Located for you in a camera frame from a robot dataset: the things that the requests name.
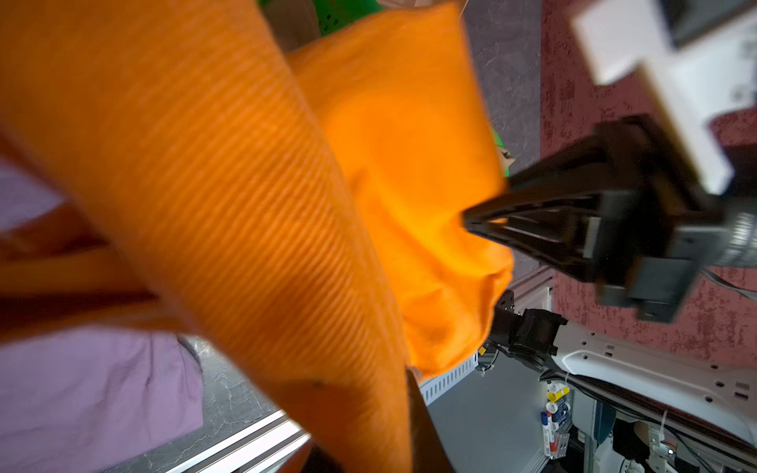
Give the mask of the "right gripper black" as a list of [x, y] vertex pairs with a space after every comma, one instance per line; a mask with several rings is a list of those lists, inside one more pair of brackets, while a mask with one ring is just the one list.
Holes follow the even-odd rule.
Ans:
[[[705, 191], [693, 167], [648, 115], [603, 122], [589, 136], [508, 182], [506, 201], [552, 201], [609, 189], [613, 177], [630, 192], [629, 209], [615, 210], [620, 229], [611, 242], [597, 299], [632, 307], [642, 321], [671, 323], [710, 266], [756, 265], [756, 146], [727, 145], [735, 177], [722, 194]], [[462, 214], [467, 232], [508, 246], [572, 278], [597, 276], [593, 258], [597, 215], [558, 205]]]

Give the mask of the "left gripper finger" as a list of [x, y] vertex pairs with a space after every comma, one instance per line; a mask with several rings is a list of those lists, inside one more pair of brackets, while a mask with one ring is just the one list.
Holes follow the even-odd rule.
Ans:
[[413, 472], [453, 472], [420, 391], [416, 372], [406, 369]]

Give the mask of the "orange cloth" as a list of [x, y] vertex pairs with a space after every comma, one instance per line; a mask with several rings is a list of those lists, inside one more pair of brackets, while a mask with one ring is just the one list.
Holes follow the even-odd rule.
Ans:
[[489, 333], [506, 248], [462, 211], [505, 183], [347, 179], [253, 1], [5, 1], [1, 149], [62, 192], [153, 309], [224, 353], [311, 442], [289, 472], [413, 472], [406, 369]]

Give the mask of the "purple shorts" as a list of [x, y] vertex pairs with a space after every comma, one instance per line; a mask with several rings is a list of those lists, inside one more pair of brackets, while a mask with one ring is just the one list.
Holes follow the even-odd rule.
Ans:
[[93, 321], [155, 305], [60, 195], [2, 163], [3, 471], [99, 472], [201, 428], [201, 368], [174, 334]]

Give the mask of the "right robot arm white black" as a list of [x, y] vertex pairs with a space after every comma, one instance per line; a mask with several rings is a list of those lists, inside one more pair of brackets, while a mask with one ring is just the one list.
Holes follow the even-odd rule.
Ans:
[[[731, 146], [740, 175], [713, 195], [645, 115], [597, 125], [464, 211], [467, 232], [583, 283], [641, 321], [676, 319], [714, 267], [756, 264], [756, 149]], [[562, 315], [496, 305], [504, 355], [678, 437], [707, 471], [756, 468], [756, 374], [615, 341]]]

